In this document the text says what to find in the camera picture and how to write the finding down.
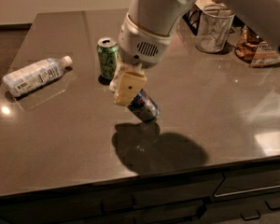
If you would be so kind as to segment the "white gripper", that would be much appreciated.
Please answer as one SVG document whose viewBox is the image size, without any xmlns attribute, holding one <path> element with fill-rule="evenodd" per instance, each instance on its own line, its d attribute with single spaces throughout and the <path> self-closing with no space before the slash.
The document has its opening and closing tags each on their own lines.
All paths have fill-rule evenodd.
<svg viewBox="0 0 280 224">
<path fill-rule="evenodd" d="M 115 93 L 115 104 L 128 106 L 143 89 L 147 77 L 135 72 L 126 72 L 126 64 L 142 64 L 144 69 L 155 66 L 170 45 L 171 36 L 155 35 L 136 25 L 129 15 L 125 16 L 119 32 L 119 54 L 114 76 L 109 89 Z"/>
</svg>

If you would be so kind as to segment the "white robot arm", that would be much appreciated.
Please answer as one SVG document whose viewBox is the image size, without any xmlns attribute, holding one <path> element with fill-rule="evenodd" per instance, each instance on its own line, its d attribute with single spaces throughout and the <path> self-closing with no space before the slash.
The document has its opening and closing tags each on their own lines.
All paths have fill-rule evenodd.
<svg viewBox="0 0 280 224">
<path fill-rule="evenodd" d="M 217 0 L 280 54 L 280 0 Z M 119 65 L 111 81 L 116 105 L 129 105 L 144 87 L 144 70 L 159 63 L 180 18 L 202 0 L 132 0 L 119 32 Z"/>
</svg>

